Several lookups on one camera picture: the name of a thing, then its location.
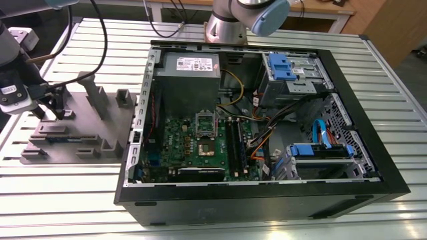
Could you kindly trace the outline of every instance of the white sticker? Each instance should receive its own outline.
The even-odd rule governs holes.
[[[260,99],[254,97],[254,106],[258,107],[260,105]]]
[[[282,151],[279,149],[275,149],[274,153],[272,153],[272,157],[279,157],[280,153],[282,153]]]
[[[214,71],[212,58],[180,57],[176,60],[178,71]]]
[[[262,170],[264,171],[264,173],[266,173],[267,175],[270,174],[270,168],[267,167],[266,164],[262,166]]]
[[[295,74],[304,74],[304,70],[300,68],[292,68]]]

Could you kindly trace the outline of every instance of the motherboard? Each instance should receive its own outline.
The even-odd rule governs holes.
[[[204,112],[195,118],[168,117],[162,151],[148,154],[151,182],[258,181],[259,167],[246,152],[251,138],[244,119]]]

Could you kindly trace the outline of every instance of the floor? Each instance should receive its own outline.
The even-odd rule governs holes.
[[[418,58],[411,52],[394,71],[427,111],[427,56]]]
[[[99,9],[106,19],[148,20],[146,10],[142,7],[99,5]],[[72,10],[75,16],[87,18],[98,17],[90,4],[79,3],[74,5]],[[180,22],[179,14],[175,10],[163,9],[162,13],[164,22]],[[207,11],[188,10],[187,15],[191,24],[203,24],[203,22],[208,21],[211,13]],[[67,26],[67,11],[47,10],[25,17],[7,19],[4,20],[4,24],[7,27],[31,27],[35,30],[40,42],[35,50],[29,53],[29,56],[39,57],[51,52],[60,38]],[[427,110],[427,57],[418,58],[416,54],[411,53],[395,69],[395,72],[424,110]],[[0,129],[3,129],[7,120],[8,116],[0,113]]]

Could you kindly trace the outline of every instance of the wooden cabinet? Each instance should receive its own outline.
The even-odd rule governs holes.
[[[427,36],[427,0],[350,0],[350,3],[356,14],[342,33],[367,35],[395,68]]]

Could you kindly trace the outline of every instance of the ram slot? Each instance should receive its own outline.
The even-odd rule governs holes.
[[[226,123],[226,144],[227,144],[227,156],[228,156],[228,168],[230,168],[230,175],[232,177],[238,177],[238,151],[235,145],[235,138],[234,138],[234,122],[230,119]]]
[[[238,156],[239,156],[239,170],[240,173],[247,174],[247,166],[248,166],[248,162],[247,162],[247,149],[246,149],[246,143],[244,143],[244,136],[243,136],[243,129],[242,129],[242,122],[238,119],[238,121],[235,122],[236,128],[238,128],[238,143],[239,143],[239,148],[238,148]]]

